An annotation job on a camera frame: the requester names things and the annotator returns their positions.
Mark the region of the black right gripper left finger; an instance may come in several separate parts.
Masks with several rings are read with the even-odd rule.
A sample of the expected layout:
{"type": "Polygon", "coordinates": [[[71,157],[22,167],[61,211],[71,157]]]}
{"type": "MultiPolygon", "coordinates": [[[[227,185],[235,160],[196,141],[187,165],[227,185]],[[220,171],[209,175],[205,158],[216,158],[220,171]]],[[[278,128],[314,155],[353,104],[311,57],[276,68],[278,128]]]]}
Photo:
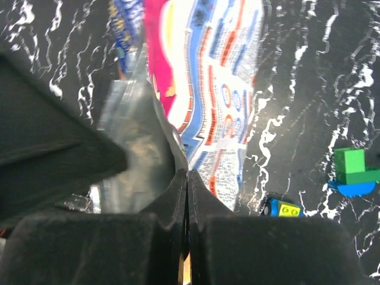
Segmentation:
{"type": "Polygon", "coordinates": [[[187,175],[137,214],[25,217],[1,256],[2,284],[181,284],[187,175]]]}

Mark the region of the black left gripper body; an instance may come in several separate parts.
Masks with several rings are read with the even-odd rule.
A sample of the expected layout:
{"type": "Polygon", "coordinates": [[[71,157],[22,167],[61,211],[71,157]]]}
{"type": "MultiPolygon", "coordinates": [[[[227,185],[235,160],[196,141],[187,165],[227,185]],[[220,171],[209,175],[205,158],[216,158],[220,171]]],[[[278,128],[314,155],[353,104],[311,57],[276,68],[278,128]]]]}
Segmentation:
{"type": "Polygon", "coordinates": [[[127,168],[123,149],[77,118],[1,47],[1,220],[19,219],[127,168]]]}

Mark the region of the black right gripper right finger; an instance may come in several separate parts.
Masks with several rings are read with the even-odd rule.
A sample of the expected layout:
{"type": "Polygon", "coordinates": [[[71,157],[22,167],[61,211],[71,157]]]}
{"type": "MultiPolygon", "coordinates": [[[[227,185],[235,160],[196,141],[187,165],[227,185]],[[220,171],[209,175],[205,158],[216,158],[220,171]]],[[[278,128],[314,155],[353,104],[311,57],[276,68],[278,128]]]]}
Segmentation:
{"type": "Polygon", "coordinates": [[[338,223],[237,216],[198,172],[188,178],[193,284],[372,284],[338,223]]]}

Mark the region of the pink pet food bag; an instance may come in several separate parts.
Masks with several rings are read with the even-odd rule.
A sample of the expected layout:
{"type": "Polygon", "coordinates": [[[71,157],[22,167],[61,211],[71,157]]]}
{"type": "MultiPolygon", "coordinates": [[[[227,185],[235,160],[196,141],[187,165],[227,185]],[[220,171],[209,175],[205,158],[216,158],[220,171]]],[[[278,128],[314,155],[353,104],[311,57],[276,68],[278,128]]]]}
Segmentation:
{"type": "Polygon", "coordinates": [[[176,169],[196,170],[234,209],[243,183],[261,1],[145,1],[134,73],[113,83],[102,130],[130,167],[99,186],[104,213],[134,213],[176,169]]]}

